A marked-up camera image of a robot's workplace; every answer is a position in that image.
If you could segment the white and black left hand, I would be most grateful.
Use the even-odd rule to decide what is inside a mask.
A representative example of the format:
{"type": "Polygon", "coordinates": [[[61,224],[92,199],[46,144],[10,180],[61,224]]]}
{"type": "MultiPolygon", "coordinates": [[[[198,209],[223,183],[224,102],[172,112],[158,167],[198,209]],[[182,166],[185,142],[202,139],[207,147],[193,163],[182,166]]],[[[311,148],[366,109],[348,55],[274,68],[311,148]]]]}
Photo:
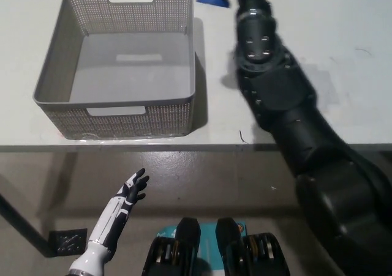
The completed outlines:
{"type": "Polygon", "coordinates": [[[149,176],[142,168],[121,186],[101,213],[85,252],[69,267],[69,275],[103,275],[104,266],[113,258],[119,237],[135,204],[145,197],[149,176]]]}

